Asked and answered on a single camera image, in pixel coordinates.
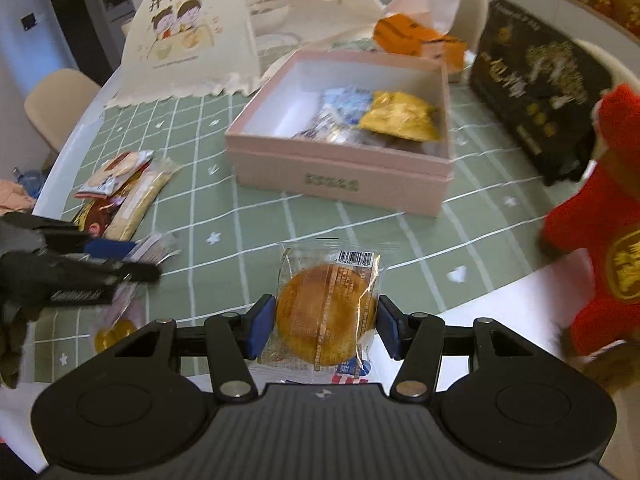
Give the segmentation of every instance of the barcode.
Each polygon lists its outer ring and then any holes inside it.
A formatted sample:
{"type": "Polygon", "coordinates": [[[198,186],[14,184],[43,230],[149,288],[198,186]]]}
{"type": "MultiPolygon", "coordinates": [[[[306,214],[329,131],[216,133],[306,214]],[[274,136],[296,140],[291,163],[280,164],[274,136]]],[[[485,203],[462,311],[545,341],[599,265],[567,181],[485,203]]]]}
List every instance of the barcode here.
{"type": "Polygon", "coordinates": [[[340,251],[337,262],[355,267],[371,268],[373,253],[361,253],[358,251],[340,251]]]}

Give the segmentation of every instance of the pink box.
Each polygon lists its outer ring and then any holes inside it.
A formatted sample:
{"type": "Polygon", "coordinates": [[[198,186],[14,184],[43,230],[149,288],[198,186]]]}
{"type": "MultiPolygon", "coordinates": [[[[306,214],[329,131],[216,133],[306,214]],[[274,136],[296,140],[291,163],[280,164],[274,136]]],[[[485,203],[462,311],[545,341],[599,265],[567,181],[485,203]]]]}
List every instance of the pink box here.
{"type": "Polygon", "coordinates": [[[321,196],[436,216],[453,176],[441,63],[347,50],[300,50],[258,92],[226,132],[226,152],[241,186],[321,196]],[[318,113],[321,92],[357,86],[403,91],[437,106],[442,156],[372,146],[293,139],[318,113]]]}

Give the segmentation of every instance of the checkered tablecloth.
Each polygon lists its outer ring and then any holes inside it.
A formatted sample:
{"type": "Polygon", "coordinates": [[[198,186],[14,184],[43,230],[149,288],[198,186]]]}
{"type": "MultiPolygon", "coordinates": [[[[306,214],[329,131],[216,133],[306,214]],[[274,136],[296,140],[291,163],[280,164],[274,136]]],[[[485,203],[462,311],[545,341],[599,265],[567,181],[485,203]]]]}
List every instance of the checkered tablecloth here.
{"type": "MultiPolygon", "coordinates": [[[[236,184],[224,133],[248,103],[241,95],[170,99],[105,111],[70,190],[63,219],[78,211],[76,189],[123,150],[156,150],[184,167],[162,190],[136,238],[173,232],[182,249],[146,297],[146,318],[201,324],[275,293],[282,243],[320,235],[394,242],[382,293],[404,312],[437,314],[519,280],[546,261],[536,235],[575,185],[546,188],[495,117],[465,86],[451,87],[455,177],[438,218],[332,202],[236,184]]],[[[52,381],[92,356],[95,309],[60,308],[36,324],[35,379],[52,381]]],[[[183,360],[187,376],[204,359],[183,360]]]]}

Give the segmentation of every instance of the black gift bag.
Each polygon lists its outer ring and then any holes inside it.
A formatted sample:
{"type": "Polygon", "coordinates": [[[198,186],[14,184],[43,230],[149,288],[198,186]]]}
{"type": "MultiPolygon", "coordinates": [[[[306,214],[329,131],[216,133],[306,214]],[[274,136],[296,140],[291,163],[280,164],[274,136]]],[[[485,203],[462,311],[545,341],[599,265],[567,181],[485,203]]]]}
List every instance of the black gift bag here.
{"type": "Polygon", "coordinates": [[[611,74],[562,32],[493,0],[469,85],[550,186],[579,181],[595,144],[591,111],[611,74]]]}

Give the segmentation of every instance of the ribbed black surface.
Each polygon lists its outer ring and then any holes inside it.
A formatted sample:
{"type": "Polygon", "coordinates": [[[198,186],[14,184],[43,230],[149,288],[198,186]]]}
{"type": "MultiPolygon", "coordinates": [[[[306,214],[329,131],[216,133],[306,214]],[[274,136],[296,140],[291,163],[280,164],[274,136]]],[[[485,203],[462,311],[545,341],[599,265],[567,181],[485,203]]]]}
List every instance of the ribbed black surface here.
{"type": "MultiPolygon", "coordinates": [[[[50,469],[45,478],[88,479],[50,469]]],[[[147,471],[107,480],[605,480],[593,464],[529,474],[467,456],[430,412],[387,399],[376,384],[271,385],[250,405],[226,406],[183,455],[147,471]]]]}

